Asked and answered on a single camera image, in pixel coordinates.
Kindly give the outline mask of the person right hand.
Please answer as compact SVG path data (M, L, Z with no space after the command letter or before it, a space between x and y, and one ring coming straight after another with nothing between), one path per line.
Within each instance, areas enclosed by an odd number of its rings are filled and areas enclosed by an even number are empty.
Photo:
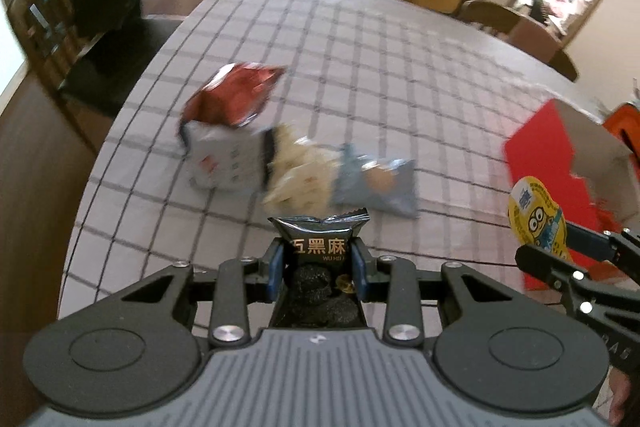
M613 394L610 411L608 412L608 422L617 427L639 427L639 375L627 375L619 369L611 369L608 383Z

